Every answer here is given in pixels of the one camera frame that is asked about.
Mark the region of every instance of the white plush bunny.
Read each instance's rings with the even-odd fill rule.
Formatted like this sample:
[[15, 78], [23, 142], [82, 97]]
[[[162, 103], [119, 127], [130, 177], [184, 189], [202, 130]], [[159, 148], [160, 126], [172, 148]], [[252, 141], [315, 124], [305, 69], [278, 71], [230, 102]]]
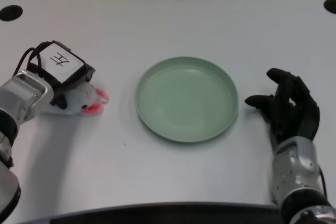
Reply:
[[104, 110], [102, 104], [109, 102], [109, 95], [101, 89], [95, 89], [89, 82], [83, 82], [75, 89], [66, 92], [64, 97], [67, 101], [67, 108], [65, 110], [49, 104], [45, 111], [65, 115], [74, 115], [77, 113], [99, 115]]

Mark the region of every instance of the robotic arm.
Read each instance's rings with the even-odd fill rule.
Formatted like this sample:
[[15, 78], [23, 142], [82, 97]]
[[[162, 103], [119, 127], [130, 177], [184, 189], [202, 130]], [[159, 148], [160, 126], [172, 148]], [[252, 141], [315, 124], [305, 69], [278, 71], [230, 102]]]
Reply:
[[19, 126], [41, 112], [54, 98], [50, 84], [24, 70], [0, 87], [0, 223], [16, 207], [21, 189], [13, 166], [12, 146]]
[[300, 77], [275, 68], [267, 75], [278, 84], [275, 96], [254, 95], [245, 102], [260, 109], [271, 126], [272, 199], [285, 224], [336, 223], [336, 209], [318, 184], [323, 175], [313, 139], [320, 122], [319, 107]]

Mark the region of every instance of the green plate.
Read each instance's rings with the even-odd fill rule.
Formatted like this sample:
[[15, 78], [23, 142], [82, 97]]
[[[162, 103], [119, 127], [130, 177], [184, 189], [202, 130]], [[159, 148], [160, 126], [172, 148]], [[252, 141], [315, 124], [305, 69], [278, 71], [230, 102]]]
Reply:
[[135, 106], [143, 122], [158, 135], [199, 142], [230, 126], [238, 112], [238, 93], [218, 66], [178, 57], [159, 62], [142, 76]]

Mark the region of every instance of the chinese character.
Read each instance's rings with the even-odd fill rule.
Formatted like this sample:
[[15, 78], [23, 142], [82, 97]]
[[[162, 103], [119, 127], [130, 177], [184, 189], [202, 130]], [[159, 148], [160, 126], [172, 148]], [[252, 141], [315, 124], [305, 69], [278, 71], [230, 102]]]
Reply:
[[51, 57], [51, 59], [52, 59], [54, 62], [56, 62], [56, 65], [61, 65], [61, 66], [63, 67], [62, 63], [70, 62], [70, 61], [69, 61], [67, 58], [65, 58], [63, 55], [61, 55], [61, 54], [59, 54], [59, 53], [57, 53], [57, 54], [60, 55], [60, 57], [57, 58], [56, 56], [54, 56], [54, 58], [55, 58], [56, 60], [59, 60], [59, 61], [56, 61], [56, 60], [54, 60], [54, 59]]

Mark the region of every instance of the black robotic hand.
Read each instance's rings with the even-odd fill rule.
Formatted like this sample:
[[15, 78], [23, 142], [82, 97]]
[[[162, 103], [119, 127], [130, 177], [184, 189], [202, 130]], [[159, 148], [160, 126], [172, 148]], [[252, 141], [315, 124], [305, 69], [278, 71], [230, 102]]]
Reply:
[[313, 141], [320, 123], [320, 110], [304, 82], [300, 77], [277, 68], [270, 69], [267, 76], [278, 84], [275, 96], [253, 95], [245, 102], [263, 112], [277, 144], [292, 136], [303, 136]]

